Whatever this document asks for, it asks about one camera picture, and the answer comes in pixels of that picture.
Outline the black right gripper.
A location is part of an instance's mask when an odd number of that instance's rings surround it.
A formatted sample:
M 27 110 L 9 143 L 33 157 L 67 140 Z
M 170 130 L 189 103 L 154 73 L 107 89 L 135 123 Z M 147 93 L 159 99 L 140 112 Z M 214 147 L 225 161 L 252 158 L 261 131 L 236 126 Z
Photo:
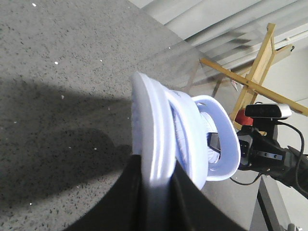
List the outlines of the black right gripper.
M 270 175 L 275 179 L 283 179 L 293 168 L 293 155 L 272 138 L 259 133 L 253 126 L 242 126 L 237 132 L 241 149 L 239 170 L 255 171 Z M 209 133 L 209 148 L 220 152 L 219 135 Z

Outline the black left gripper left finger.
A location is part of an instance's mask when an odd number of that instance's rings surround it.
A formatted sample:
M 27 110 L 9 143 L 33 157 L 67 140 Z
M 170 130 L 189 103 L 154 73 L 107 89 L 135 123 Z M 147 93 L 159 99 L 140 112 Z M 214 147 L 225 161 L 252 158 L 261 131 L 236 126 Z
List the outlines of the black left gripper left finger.
M 66 231 L 145 231 L 141 212 L 141 157 L 131 155 L 106 195 Z

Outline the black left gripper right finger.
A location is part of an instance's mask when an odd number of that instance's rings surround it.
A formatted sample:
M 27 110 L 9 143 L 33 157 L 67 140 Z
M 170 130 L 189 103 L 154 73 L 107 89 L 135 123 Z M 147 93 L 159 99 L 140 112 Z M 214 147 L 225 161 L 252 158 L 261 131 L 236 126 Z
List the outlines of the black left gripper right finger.
M 170 181 L 170 231 L 243 231 L 195 186 L 179 163 Z

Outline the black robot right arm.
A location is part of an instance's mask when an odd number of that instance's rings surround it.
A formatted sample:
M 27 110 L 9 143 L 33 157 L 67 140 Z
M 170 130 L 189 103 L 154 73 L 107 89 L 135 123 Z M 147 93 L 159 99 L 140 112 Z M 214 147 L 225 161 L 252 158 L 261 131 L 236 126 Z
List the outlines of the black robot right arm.
M 264 136 L 258 128 L 243 126 L 236 132 L 241 159 L 238 169 L 258 172 L 258 178 L 267 175 L 308 196 L 308 157 L 291 146 L 283 148 L 277 134 Z

